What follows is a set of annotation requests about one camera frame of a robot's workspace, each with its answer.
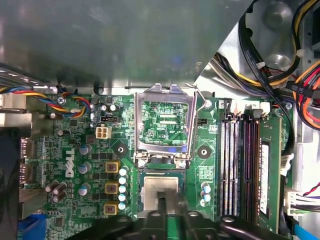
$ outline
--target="black ram slot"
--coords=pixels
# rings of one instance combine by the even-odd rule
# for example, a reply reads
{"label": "black ram slot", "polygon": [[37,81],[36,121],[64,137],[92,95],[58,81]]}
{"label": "black ram slot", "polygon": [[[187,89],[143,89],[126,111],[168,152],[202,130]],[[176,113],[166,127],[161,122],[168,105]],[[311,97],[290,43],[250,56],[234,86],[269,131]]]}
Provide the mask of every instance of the black ram slot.
{"label": "black ram slot", "polygon": [[259,124],[245,121],[242,126],[240,216],[255,223],[258,209]]}

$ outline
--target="capacitor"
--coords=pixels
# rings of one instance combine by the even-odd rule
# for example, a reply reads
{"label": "capacitor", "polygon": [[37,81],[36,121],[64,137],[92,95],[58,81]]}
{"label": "capacitor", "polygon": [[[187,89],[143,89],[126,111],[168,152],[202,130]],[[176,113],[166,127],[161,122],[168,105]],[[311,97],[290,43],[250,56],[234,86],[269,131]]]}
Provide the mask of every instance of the capacitor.
{"label": "capacitor", "polygon": [[111,112],[117,113],[117,112],[119,112],[120,107],[119,107],[119,105],[111,104],[109,109],[110,109]]}
{"label": "capacitor", "polygon": [[87,154],[91,153],[91,151],[92,151],[92,146],[90,144],[82,145],[79,148],[79,152],[81,155],[87,155]]}
{"label": "capacitor", "polygon": [[91,104],[92,105],[98,105],[99,104],[99,99],[96,97],[91,98]]}
{"label": "capacitor", "polygon": [[65,191],[62,191],[59,195],[54,196],[52,198],[52,202],[58,203],[60,202],[65,196],[67,196],[67,193]]}
{"label": "capacitor", "polygon": [[207,182],[201,183],[201,189],[204,191],[204,193],[209,194],[211,192],[211,187]]}
{"label": "capacitor", "polygon": [[118,179],[118,182],[121,184],[121,185],[124,185],[126,184],[127,182],[127,178],[125,176],[122,176]]}
{"label": "capacitor", "polygon": [[86,174],[90,170],[91,170],[91,164],[88,162],[85,162],[78,167],[78,171],[80,174]]}
{"label": "capacitor", "polygon": [[106,112],[108,110],[108,107],[106,105],[101,106],[101,111]]}
{"label": "capacitor", "polygon": [[118,209],[119,209],[119,210],[125,210],[125,209],[126,209],[126,204],[125,204],[124,202],[120,202],[120,203],[118,204]]}
{"label": "capacitor", "polygon": [[49,117],[51,120],[63,120],[64,119],[64,116],[61,113],[55,113],[55,112],[50,113]]}
{"label": "capacitor", "polygon": [[122,166],[119,170],[120,176],[126,176],[128,173],[129,168],[127,166]]}
{"label": "capacitor", "polygon": [[71,135],[71,131],[70,130],[59,130],[56,134],[59,137],[65,137],[65,136],[70,136]]}
{"label": "capacitor", "polygon": [[125,185],[119,186],[118,190],[119,190],[119,193],[121,193],[121,194],[125,194],[127,192],[127,188]]}
{"label": "capacitor", "polygon": [[53,189],[53,194],[54,195],[59,195],[62,193],[63,190],[67,188],[67,184],[65,182],[61,182],[58,186],[56,186]]}
{"label": "capacitor", "polygon": [[81,187],[78,190],[78,193],[80,196],[87,195],[88,192],[90,192],[91,186],[88,183],[84,183],[81,185]]}
{"label": "capacitor", "polygon": [[124,202],[126,200],[126,195],[124,195],[123,193],[119,194],[118,199],[120,202]]}
{"label": "capacitor", "polygon": [[47,193],[50,193],[56,186],[59,185],[59,182],[57,180],[53,180],[51,183],[49,183],[46,187],[45,187],[45,191]]}
{"label": "capacitor", "polygon": [[205,191],[201,192],[201,197],[206,203],[210,202],[211,200],[211,196],[209,194],[206,194]]}

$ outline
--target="red wire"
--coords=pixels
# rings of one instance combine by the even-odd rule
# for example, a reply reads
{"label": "red wire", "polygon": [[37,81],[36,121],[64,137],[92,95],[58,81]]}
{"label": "red wire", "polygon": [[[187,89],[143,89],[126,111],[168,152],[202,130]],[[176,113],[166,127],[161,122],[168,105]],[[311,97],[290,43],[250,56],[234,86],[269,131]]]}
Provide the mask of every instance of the red wire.
{"label": "red wire", "polygon": [[303,196],[307,196],[307,195],[309,195],[310,193],[313,193],[318,187],[320,187],[320,182],[319,182],[316,186],[314,186],[313,188],[311,188],[310,191],[305,192],[305,193],[303,194]]}

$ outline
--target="green circuit board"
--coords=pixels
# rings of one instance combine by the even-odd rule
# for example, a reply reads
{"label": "green circuit board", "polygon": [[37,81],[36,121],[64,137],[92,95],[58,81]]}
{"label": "green circuit board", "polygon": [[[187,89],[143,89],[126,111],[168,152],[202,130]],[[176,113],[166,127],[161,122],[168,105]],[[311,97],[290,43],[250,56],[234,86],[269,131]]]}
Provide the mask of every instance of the green circuit board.
{"label": "green circuit board", "polygon": [[[35,140],[35,157],[26,159],[26,163],[38,165],[37,183],[26,184],[26,188],[44,188],[48,183],[57,180],[67,184],[66,197],[59,203],[52,202],[52,194],[48,195],[48,202],[43,209],[47,215],[46,238],[49,240],[62,240],[91,226],[95,218],[108,218],[105,214],[105,204],[118,204],[117,194],[106,194],[106,183],[117,183],[118,174],[106,172],[106,163],[116,164],[119,168],[126,166],[127,171],[127,199],[124,210],[117,209],[117,214],[137,218],[141,211],[141,185],[143,171],[138,170],[133,162],[134,155],[134,97],[133,96],[106,96],[83,95],[89,101],[98,98],[101,104],[113,103],[119,106],[119,111],[113,116],[120,117],[120,122],[105,122],[106,127],[112,127],[110,139],[96,139],[96,127],[100,127],[105,112],[102,105],[91,105],[91,113],[78,119],[64,118],[54,121],[52,136],[41,137]],[[219,113],[218,98],[209,98],[212,107],[199,112],[199,119],[206,119],[205,124],[199,124],[196,130],[194,154],[188,169],[179,172],[179,191],[183,192],[188,201],[190,210],[205,213],[213,221],[218,216],[218,139],[219,139]],[[77,102],[68,99],[64,105],[69,110],[78,110]],[[144,131],[140,137],[145,143],[179,146],[186,143],[186,136],[182,127],[186,122],[188,107],[184,104],[171,104],[159,102],[145,102],[143,104],[142,120]],[[279,136],[281,119],[277,113],[262,124],[261,139],[273,146],[274,136]],[[277,127],[268,127],[269,123]],[[58,131],[69,131],[70,134],[58,136]],[[80,148],[89,145],[89,153],[81,154]],[[273,148],[271,155],[279,152]],[[74,155],[73,177],[66,177],[66,159]],[[89,163],[91,169],[86,174],[80,174],[79,165]],[[147,164],[147,169],[158,173],[175,173],[174,164]],[[276,164],[272,164],[269,176],[277,171]],[[201,196],[201,184],[207,183],[211,191],[211,199],[204,202]],[[89,184],[89,193],[85,196],[78,194],[83,184]],[[269,189],[269,196],[274,191]],[[269,199],[269,214],[272,218],[259,218],[260,225],[275,230],[278,208],[273,203],[278,195]],[[169,230],[169,239],[178,239],[178,234],[172,227]]]}

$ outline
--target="black cable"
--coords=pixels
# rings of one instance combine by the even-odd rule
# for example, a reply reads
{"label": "black cable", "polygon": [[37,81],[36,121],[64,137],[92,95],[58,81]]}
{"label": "black cable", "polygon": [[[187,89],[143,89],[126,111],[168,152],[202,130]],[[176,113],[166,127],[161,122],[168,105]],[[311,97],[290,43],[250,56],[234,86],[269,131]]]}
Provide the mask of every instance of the black cable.
{"label": "black cable", "polygon": [[291,205],[291,208],[302,210],[302,211],[320,213],[320,205],[319,206],[314,206],[314,205]]}
{"label": "black cable", "polygon": [[[243,21],[245,21],[245,20],[246,19],[243,16],[239,21],[239,25],[243,24]],[[284,115],[287,118],[287,121],[290,126],[290,131],[289,131],[288,140],[286,142],[286,145],[285,145],[285,148],[284,148],[282,155],[290,155],[293,153],[294,146],[295,146],[295,131],[294,131],[294,126],[291,121],[291,118],[290,118],[288,111],[286,109],[286,102],[281,97],[279,97],[277,94],[275,94],[274,89],[270,86],[269,79],[265,78],[261,74],[259,68],[257,67],[257,63],[255,62],[254,57],[252,56],[250,49],[248,49],[247,43],[243,41],[244,39],[246,39],[246,37],[243,37],[243,35],[246,34],[245,30],[243,28],[239,28],[238,34],[239,34],[240,47],[243,51],[244,58],[245,58],[246,62],[248,63],[251,71],[253,72],[254,76],[259,81],[261,86],[265,89],[265,91],[280,106],[281,110],[283,111]]]}
{"label": "black cable", "polygon": [[[294,40],[294,45],[295,45],[295,49],[296,51],[298,51],[299,49],[301,49],[301,45],[300,45],[300,39],[299,37],[297,36],[296,34],[296,31],[295,31],[295,25],[296,25],[296,21],[297,21],[297,17],[301,11],[301,9],[308,3],[309,1],[305,1],[304,3],[302,3],[298,8],[297,10],[295,11],[295,14],[293,16],[293,19],[292,19],[292,23],[291,23],[291,31],[292,31],[292,34],[293,34],[293,40]],[[301,20],[300,22],[298,23],[299,24],[299,27],[300,27],[300,23],[302,21],[302,19],[305,17],[305,15],[308,13],[308,10],[305,11],[303,13],[303,15],[301,16]],[[239,31],[247,31],[247,26],[246,26],[246,21],[245,21],[245,18],[246,18],[246,14],[244,14],[244,21],[242,22],[239,22],[239,27],[238,27],[238,30]],[[242,41],[246,41],[247,42],[247,47],[248,49],[250,49],[251,51],[251,54],[253,55],[253,59],[258,59],[258,61],[256,61],[256,63],[260,63],[260,62],[263,62],[263,59],[261,58],[259,52],[257,51],[255,45],[252,43],[251,41],[251,38],[250,36],[246,36],[246,35],[242,35],[241,37],[245,37],[245,39],[239,39],[239,40],[242,40]],[[294,58],[294,62],[292,64],[292,66],[285,72],[281,73],[281,74],[278,74],[276,76],[270,76],[268,78],[269,82],[274,82],[274,81],[278,81],[278,80],[282,80],[282,79],[285,79],[287,77],[289,77],[291,74],[294,73],[294,71],[298,68],[299,66],[299,63],[300,63],[300,57],[298,56],[295,56]]]}

